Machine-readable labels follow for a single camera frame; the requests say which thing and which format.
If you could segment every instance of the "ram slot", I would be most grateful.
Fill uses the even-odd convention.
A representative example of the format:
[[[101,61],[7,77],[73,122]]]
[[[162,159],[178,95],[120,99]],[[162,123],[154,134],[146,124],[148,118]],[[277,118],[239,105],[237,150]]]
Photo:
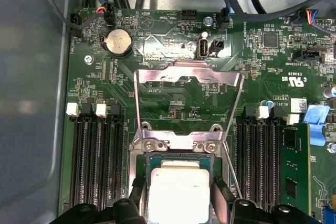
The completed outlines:
[[[111,198],[120,198],[123,171],[123,125],[121,123],[114,124],[114,135],[112,142],[112,171],[111,171]]]
[[[246,154],[245,154],[245,161],[244,164],[246,166],[246,198],[247,199],[251,199],[251,177],[253,176],[251,174],[251,162],[250,162],[250,158],[251,158],[251,125],[244,125],[244,137],[245,137],[245,141],[244,141],[244,145],[246,147]]]
[[[73,134],[72,146],[72,168],[70,181],[70,207],[80,202],[80,186],[82,174],[82,158],[83,158],[83,126],[84,123],[76,122]]]
[[[93,203],[94,190],[94,173],[96,161],[96,132],[97,123],[92,122],[88,124],[85,137],[84,150],[84,201],[85,203]]]
[[[274,136],[273,136],[273,149],[274,149],[274,158],[273,158],[273,198],[274,204],[280,204],[280,143],[282,141],[283,133],[282,127],[280,125],[276,125],[274,128]]]
[[[109,173],[109,142],[111,127],[109,123],[99,123],[98,142],[99,160],[97,162],[97,208],[105,209],[107,203],[108,173]]]
[[[272,126],[271,125],[264,125],[263,129],[263,162],[262,162],[262,171],[263,171],[263,191],[262,191],[262,209],[264,211],[268,211],[270,199],[269,199],[269,186],[273,184],[273,181],[270,181],[270,174],[271,169],[270,165],[272,164],[272,153],[273,153],[273,146],[270,144],[270,135],[272,133]]]
[[[254,164],[255,164],[255,177],[254,177],[254,199],[253,201],[256,202],[257,206],[260,207],[261,202],[261,191],[260,187],[263,184],[262,181],[262,164],[261,164],[261,158],[262,158],[262,139],[263,139],[263,132],[262,132],[262,126],[256,125],[254,126],[255,131],[255,139],[254,139]]]
[[[237,136],[237,140],[236,140],[236,160],[235,160],[235,172],[237,175],[237,180],[239,183],[239,187],[241,190],[242,195],[245,195],[245,187],[244,187],[244,167],[243,167],[243,163],[244,163],[244,156],[242,155],[242,150],[243,150],[243,137],[244,137],[244,132],[243,132],[243,125],[242,124],[238,124],[237,125],[237,132],[236,132],[236,136]]]
[[[256,199],[256,125],[250,127],[250,199],[255,201]]]

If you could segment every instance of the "memory chip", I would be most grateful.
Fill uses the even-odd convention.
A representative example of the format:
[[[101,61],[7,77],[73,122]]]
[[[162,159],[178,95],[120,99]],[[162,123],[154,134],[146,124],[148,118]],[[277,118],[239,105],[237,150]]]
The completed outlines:
[[[285,130],[283,134],[285,145],[289,148],[296,148],[297,141],[296,141],[296,132],[293,130]]]
[[[293,180],[286,178],[285,191],[290,197],[296,199],[297,195],[297,183]]]
[[[264,47],[278,47],[278,34],[264,34]]]

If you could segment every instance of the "blue latch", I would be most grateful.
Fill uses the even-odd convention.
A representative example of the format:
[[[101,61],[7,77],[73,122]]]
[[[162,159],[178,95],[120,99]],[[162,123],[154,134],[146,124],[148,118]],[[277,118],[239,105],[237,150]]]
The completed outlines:
[[[325,126],[325,120],[330,111],[329,106],[325,105],[309,105],[303,123],[308,123],[310,126],[310,144],[317,146],[325,145],[325,137],[322,133],[322,128]]]

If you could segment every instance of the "motherboard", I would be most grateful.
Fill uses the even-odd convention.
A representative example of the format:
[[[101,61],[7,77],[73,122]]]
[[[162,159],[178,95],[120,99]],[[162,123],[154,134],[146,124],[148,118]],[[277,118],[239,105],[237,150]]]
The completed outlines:
[[[72,19],[81,22],[95,11],[79,9]],[[335,26],[334,19],[316,22]],[[197,10],[112,9],[73,33],[60,214],[81,202],[103,209],[128,197],[130,144],[139,133],[134,72],[163,70],[176,61],[244,76],[226,136],[242,196],[265,211],[290,204],[323,221],[336,195],[335,37],[292,17],[246,23],[223,11]],[[184,73],[174,82],[161,80],[139,86],[144,129],[176,135],[225,130],[231,87]],[[323,145],[310,144],[310,125],[303,121],[316,104],[331,108]],[[147,158],[137,157],[136,177],[145,176]],[[224,175],[222,162],[214,158],[214,175]],[[228,184],[236,194],[232,178]]]

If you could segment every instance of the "capacitor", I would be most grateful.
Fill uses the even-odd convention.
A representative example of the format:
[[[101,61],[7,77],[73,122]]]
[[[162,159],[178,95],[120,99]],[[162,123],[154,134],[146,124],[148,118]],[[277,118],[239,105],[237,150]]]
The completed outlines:
[[[116,58],[124,58],[131,54],[133,39],[124,29],[110,31],[106,37],[101,38],[101,46]]]
[[[269,109],[272,109],[275,104],[272,101],[262,100],[260,105],[261,106],[267,106]]]
[[[322,94],[325,98],[334,98],[336,97],[336,87],[327,87]]]

